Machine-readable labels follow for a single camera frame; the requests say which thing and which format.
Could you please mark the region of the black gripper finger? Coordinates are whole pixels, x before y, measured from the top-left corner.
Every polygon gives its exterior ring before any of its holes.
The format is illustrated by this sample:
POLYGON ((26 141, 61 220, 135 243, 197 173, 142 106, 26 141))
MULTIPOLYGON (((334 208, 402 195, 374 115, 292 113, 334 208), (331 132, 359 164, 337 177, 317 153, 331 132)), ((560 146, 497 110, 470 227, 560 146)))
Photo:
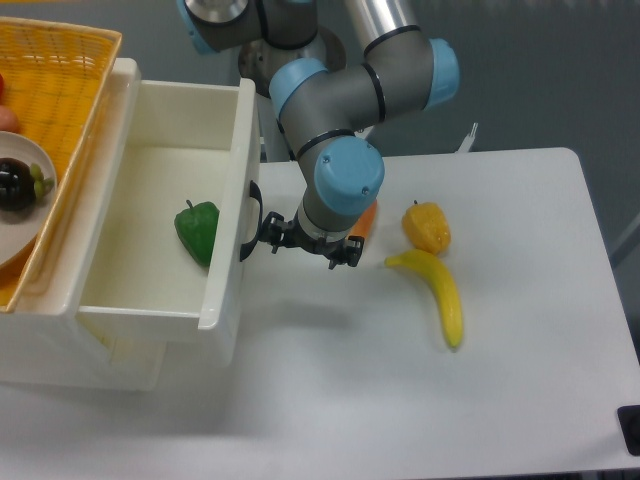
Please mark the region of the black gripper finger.
POLYGON ((286 221, 279 213, 269 212, 260 227, 259 241, 268 244, 272 254, 280 248, 297 248, 294 221, 286 221))
POLYGON ((364 238, 357 235, 349 235, 336 244, 336 247, 327 255, 329 269, 333 270, 339 265, 347 265, 355 268, 358 266, 364 250, 364 238))

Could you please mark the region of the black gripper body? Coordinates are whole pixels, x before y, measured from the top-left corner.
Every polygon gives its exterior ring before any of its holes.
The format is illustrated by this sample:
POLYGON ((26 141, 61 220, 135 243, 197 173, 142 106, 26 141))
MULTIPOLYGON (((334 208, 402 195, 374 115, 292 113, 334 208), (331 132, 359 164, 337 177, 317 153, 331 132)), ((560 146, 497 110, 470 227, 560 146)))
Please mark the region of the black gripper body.
POLYGON ((335 256, 343 246, 348 231, 327 231, 316 226, 304 209, 298 209, 289 222, 287 239, 293 247, 321 255, 326 258, 335 256))

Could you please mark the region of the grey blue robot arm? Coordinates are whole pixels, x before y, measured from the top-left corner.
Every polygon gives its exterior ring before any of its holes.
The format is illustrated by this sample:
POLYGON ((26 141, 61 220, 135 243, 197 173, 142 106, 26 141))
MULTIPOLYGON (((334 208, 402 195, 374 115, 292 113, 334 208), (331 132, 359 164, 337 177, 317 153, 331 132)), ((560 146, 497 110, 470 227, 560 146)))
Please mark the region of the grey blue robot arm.
POLYGON ((380 153, 358 131, 450 100, 460 70, 450 45, 421 32, 407 1, 350 1, 363 49, 359 65, 328 68, 313 1, 181 1, 195 48, 261 45, 258 65, 275 121, 306 183, 291 220, 261 213, 256 242, 299 248, 331 266, 356 266, 365 242, 352 234, 384 178, 380 153))

